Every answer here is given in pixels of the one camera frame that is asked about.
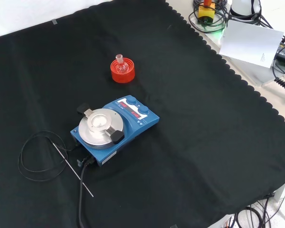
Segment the metal probe rod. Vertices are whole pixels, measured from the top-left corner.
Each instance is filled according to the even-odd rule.
[[[69,165],[69,167],[71,168],[71,170],[75,173],[75,175],[78,177],[78,179],[80,180],[80,177],[78,176],[78,174],[75,172],[75,170],[72,168],[72,166],[70,165],[70,163],[68,163],[68,161],[65,159],[65,157],[63,156],[63,154],[60,152],[60,150],[56,147],[56,145],[53,143],[53,145],[55,146],[56,150],[60,153],[60,155],[63,157],[63,159],[66,161],[66,163]],[[82,182],[83,186],[85,186],[86,190],[90,193],[90,195],[92,197],[93,194],[90,192],[90,190],[87,188],[87,186]]]

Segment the digital display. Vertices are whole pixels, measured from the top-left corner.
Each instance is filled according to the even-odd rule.
[[[121,102],[119,102],[120,103],[120,105],[124,108],[124,109],[126,109],[126,110],[128,110],[132,115],[134,115],[136,118],[140,118],[141,116],[140,115],[138,115],[132,108],[130,108],[129,106],[127,106],[123,101],[121,101]]]

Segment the yellow object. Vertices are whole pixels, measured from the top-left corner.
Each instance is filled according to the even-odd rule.
[[[210,7],[215,8],[215,3],[212,3]],[[205,8],[202,4],[199,6],[198,18],[202,21],[206,20],[208,23],[212,23],[214,20],[214,14],[215,11],[213,9]]]

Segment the blue knob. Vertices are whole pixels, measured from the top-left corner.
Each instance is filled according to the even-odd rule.
[[[129,96],[129,97],[127,98],[127,103],[128,103],[129,105],[135,105],[135,104],[137,104],[137,100],[136,100],[135,97]]]
[[[141,114],[148,114],[149,113],[149,109],[148,107],[142,105],[138,108],[138,112],[140,112]]]

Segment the white paper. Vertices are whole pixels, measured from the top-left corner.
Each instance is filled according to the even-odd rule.
[[[219,54],[270,68],[283,32],[229,20]]]

